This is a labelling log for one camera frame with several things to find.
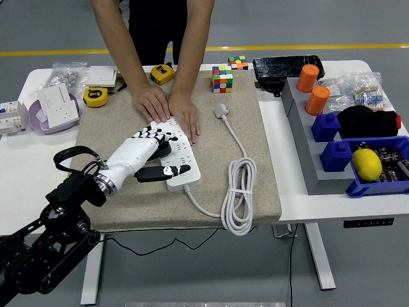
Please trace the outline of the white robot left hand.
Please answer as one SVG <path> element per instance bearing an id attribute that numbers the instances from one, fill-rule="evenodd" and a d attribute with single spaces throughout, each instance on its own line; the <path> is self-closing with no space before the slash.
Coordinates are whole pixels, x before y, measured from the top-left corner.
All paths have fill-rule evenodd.
<path id="1" fill-rule="evenodd" d="M 123 144 L 109 157 L 106 168 L 101 169 L 94 179 L 106 196 L 114 196 L 121 189 L 125 179 L 135 177 L 138 182 L 159 182 L 169 180 L 188 172 L 189 165 L 146 167 L 145 164 L 171 153 L 169 141 L 176 141 L 171 133 L 162 129 L 145 127 Z"/>

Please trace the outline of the person's left hand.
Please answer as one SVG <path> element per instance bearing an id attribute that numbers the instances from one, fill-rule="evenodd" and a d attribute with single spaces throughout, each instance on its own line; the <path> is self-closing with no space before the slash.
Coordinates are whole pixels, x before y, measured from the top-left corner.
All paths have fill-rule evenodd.
<path id="1" fill-rule="evenodd" d="M 170 113 L 176 118 L 182 131 L 188 137 L 189 143 L 196 144 L 201 129 L 198 110 L 190 95 L 172 93 L 169 96 L 168 105 Z"/>

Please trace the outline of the person's right hand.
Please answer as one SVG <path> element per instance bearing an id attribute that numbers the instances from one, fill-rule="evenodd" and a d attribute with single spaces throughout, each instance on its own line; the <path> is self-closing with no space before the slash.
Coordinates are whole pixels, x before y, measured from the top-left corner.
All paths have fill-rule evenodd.
<path id="1" fill-rule="evenodd" d="M 166 95 L 160 87 L 142 84 L 130 91 L 134 107 L 148 122 L 162 123 L 170 118 Z"/>

